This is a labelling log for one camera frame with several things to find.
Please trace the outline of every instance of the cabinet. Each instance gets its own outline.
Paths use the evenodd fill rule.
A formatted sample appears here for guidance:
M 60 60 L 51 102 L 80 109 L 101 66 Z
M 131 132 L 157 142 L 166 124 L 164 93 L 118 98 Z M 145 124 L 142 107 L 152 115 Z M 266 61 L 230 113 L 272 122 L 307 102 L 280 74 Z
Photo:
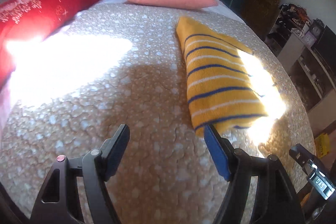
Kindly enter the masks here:
M 336 129 L 336 80 L 318 52 L 291 34 L 278 60 L 294 83 L 305 106 L 313 134 Z

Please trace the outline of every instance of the clock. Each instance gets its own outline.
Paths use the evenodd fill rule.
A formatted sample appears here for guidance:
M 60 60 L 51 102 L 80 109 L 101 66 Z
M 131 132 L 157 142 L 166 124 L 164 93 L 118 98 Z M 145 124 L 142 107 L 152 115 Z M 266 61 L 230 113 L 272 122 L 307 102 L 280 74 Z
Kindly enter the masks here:
M 309 32 L 316 38 L 319 39 L 324 30 L 324 24 L 321 20 L 315 19 L 313 24 L 309 28 Z
M 311 47 L 316 42 L 317 38 L 308 31 L 305 36 L 301 39 L 301 41 L 306 45 L 306 47 Z

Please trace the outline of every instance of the bed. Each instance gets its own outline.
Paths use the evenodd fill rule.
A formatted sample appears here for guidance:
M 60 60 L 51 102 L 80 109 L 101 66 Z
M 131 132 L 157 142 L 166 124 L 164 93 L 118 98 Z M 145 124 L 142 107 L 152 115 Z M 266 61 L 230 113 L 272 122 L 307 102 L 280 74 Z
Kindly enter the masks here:
M 275 152 L 295 189 L 305 185 L 288 148 L 301 143 L 314 153 L 306 111 L 281 64 L 237 15 L 221 2 L 191 11 L 102 0 L 42 44 L 22 48 L 1 91 L 0 181 L 27 216 L 58 155 L 82 156 L 126 123 L 131 140 L 106 184 L 122 223 L 212 223 L 228 183 L 191 125 L 175 36 L 182 15 L 250 47 L 273 76 L 286 112 L 265 146 L 246 130 L 223 136 L 250 155 Z M 249 221 L 256 183 L 252 178 L 242 223 Z M 81 180 L 79 194 L 90 223 Z

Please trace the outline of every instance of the white sheet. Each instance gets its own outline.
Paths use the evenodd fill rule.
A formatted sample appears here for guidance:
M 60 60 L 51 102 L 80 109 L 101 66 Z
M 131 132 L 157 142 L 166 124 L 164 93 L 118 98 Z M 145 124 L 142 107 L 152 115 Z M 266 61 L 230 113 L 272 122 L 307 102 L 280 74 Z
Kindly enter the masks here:
M 218 13 L 225 17 L 231 18 L 233 20 L 236 20 L 236 21 L 239 21 L 245 24 L 245 22 L 239 16 L 237 16 L 233 11 L 231 11 L 223 2 L 219 0 L 216 0 L 216 1 L 218 2 L 218 6 L 203 8 L 202 10 L 206 12 Z M 127 2 L 127 0 L 100 0 L 96 5 L 106 4 L 106 3 L 125 3 L 125 2 Z

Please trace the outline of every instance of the yellow striped towel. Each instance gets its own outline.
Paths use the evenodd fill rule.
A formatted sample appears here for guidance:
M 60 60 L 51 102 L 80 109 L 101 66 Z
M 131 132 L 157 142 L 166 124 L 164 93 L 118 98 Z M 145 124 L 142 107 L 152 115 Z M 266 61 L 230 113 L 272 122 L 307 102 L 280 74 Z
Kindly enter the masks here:
M 253 54 L 235 38 L 219 34 L 188 17 L 176 27 L 187 72 L 187 99 L 196 134 L 212 123 L 219 133 L 248 128 L 267 116 L 238 51 Z

